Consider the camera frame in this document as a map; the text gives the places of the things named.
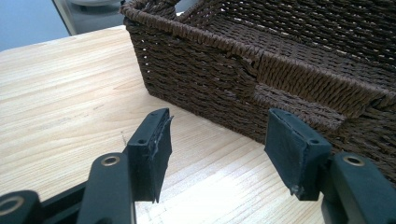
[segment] woven basket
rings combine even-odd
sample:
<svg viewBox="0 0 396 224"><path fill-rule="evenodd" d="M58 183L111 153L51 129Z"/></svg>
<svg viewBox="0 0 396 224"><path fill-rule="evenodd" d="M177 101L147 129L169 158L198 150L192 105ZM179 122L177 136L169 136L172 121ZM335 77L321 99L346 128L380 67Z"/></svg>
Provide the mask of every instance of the woven basket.
<svg viewBox="0 0 396 224"><path fill-rule="evenodd" d="M261 143L288 110L396 183L393 1L177 2L120 9L150 94Z"/></svg>

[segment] floor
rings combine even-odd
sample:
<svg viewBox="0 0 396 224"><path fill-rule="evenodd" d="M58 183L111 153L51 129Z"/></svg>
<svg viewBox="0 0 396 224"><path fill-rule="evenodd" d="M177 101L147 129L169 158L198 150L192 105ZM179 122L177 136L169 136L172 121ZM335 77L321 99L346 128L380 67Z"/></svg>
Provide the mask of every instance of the floor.
<svg viewBox="0 0 396 224"><path fill-rule="evenodd" d="M197 1L180 0L177 12L186 11ZM79 7L70 0L35 1L34 4L31 0L2 1L0 51L122 25L119 7L120 3Z"/></svg>

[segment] black plastic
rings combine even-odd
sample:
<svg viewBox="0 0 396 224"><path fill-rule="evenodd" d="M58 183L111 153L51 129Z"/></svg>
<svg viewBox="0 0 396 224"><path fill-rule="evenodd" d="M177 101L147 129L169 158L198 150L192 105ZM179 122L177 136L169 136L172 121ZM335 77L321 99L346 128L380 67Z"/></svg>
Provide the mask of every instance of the black plastic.
<svg viewBox="0 0 396 224"><path fill-rule="evenodd" d="M172 154L169 109L151 112L136 130L123 153L128 155L135 201L159 201Z"/></svg>
<svg viewBox="0 0 396 224"><path fill-rule="evenodd" d="M348 223L396 223L396 191L370 160L341 152L330 172Z"/></svg>
<svg viewBox="0 0 396 224"><path fill-rule="evenodd" d="M291 194L301 201L316 201L318 171L332 145L289 112L269 110L265 152Z"/></svg>
<svg viewBox="0 0 396 224"><path fill-rule="evenodd" d="M135 223L128 171L128 159L122 153L109 153L93 162L77 224Z"/></svg>
<svg viewBox="0 0 396 224"><path fill-rule="evenodd" d="M0 197L1 224L38 224L43 220L44 211L34 191L16 191Z"/></svg>

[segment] table surface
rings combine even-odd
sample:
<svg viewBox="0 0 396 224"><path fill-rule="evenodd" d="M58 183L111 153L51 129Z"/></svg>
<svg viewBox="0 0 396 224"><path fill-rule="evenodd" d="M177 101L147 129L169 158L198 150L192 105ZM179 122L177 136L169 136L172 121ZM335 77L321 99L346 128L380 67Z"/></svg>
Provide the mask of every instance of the table surface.
<svg viewBox="0 0 396 224"><path fill-rule="evenodd" d="M163 107L173 154L138 223L323 223L320 200L290 196L264 145L150 96L124 26L0 52L0 195L44 201L87 180Z"/></svg>

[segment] basket side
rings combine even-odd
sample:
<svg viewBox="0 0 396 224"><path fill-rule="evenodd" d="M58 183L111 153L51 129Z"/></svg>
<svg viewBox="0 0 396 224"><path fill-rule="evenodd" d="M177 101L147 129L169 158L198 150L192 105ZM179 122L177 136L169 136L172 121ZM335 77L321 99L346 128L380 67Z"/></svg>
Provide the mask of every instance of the basket side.
<svg viewBox="0 0 396 224"><path fill-rule="evenodd" d="M396 2L222 1L221 15L267 32L396 71Z"/></svg>

